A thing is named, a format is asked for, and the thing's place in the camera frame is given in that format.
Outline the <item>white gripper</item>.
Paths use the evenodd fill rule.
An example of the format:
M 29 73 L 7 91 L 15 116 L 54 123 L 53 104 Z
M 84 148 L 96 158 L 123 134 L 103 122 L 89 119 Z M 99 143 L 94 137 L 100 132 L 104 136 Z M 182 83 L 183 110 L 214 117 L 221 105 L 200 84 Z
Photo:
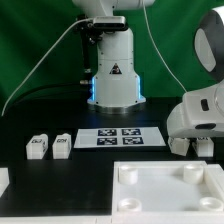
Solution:
M 168 116 L 168 136 L 224 137 L 224 112 L 218 108 L 215 93 L 215 87 L 185 93 Z

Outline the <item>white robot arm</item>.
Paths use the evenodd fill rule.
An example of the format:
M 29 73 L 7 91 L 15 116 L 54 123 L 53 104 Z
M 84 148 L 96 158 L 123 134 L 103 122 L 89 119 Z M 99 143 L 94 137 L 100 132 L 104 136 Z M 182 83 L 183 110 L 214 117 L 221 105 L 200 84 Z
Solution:
M 106 113 L 125 113 L 141 106 L 140 77 L 134 70 L 133 33 L 117 10 L 141 9 L 155 0 L 72 0 L 88 18 L 87 28 L 102 38 L 98 44 L 98 71 L 92 78 L 88 104 Z M 173 138 L 224 137 L 224 115 L 213 99 L 215 86 L 184 94 L 167 118 Z

